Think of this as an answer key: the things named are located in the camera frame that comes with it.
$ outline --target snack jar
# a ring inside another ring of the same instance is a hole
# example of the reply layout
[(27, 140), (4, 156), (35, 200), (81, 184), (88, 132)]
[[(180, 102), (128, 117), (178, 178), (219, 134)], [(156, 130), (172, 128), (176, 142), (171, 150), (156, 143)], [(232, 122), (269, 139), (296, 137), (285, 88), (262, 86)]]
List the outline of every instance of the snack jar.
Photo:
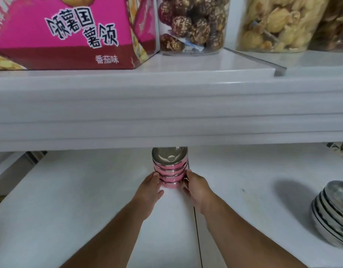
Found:
[(309, 48), (343, 52), (343, 0), (330, 0)]
[(230, 0), (158, 0), (160, 51), (203, 55), (223, 48)]
[(303, 52), (329, 0), (247, 0), (237, 50)]

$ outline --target stainless steel bowl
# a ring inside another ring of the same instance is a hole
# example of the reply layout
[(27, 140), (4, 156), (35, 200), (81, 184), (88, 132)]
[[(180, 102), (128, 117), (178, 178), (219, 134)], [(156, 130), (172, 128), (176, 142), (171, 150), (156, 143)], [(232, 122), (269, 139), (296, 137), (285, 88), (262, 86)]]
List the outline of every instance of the stainless steel bowl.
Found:
[(187, 162), (187, 147), (153, 148), (155, 164), (164, 169), (177, 169)]
[(315, 200), (310, 205), (310, 215), (318, 232), (331, 244), (343, 248), (343, 241), (334, 235), (333, 231), (327, 227), (315, 209)]
[(332, 206), (332, 203), (328, 200), (324, 190), (320, 192), (320, 198), (324, 208), (335, 218), (336, 221), (338, 221), (340, 225), (343, 226), (343, 216)]
[(343, 215), (343, 181), (333, 180), (325, 186), (324, 190), (330, 202)]
[(319, 216), (323, 219), (323, 221), (338, 235), (343, 237), (343, 226), (332, 216), (332, 214), (326, 210), (323, 199), (321, 198), (321, 194), (318, 194), (315, 198), (315, 206), (317, 207), (317, 211)]

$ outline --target hand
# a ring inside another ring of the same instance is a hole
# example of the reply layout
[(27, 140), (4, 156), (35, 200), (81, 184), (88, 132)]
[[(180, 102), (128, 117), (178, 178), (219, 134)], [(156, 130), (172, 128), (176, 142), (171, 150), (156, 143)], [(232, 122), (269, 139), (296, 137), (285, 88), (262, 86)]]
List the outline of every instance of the hand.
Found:
[(184, 187), (183, 191), (190, 197), (196, 210), (204, 214), (215, 194), (204, 177), (197, 175), (191, 170), (187, 170), (186, 175), (189, 181), (185, 181), (187, 189)]
[(137, 204), (143, 220), (151, 215), (154, 205), (164, 194), (164, 190), (159, 191), (159, 189), (159, 174), (152, 172), (145, 178), (135, 193), (132, 202)]

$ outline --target metal bowl stack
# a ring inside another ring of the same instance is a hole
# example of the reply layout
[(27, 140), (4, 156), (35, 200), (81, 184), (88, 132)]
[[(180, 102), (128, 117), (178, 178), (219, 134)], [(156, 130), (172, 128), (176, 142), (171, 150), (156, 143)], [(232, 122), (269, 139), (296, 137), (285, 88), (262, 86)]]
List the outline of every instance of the metal bowl stack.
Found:
[(343, 181), (329, 182), (312, 201), (310, 214), (320, 234), (343, 248)]

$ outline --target right hand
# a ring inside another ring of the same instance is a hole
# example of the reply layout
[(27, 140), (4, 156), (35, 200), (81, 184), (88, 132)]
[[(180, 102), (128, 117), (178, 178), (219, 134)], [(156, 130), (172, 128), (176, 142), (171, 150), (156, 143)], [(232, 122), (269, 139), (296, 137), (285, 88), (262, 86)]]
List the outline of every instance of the right hand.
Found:
[(187, 170), (186, 175), (189, 181), (185, 180), (187, 188), (184, 187), (183, 191), (191, 199), (196, 210), (204, 214), (215, 198), (215, 193), (211, 190), (204, 177), (197, 175), (191, 170)]

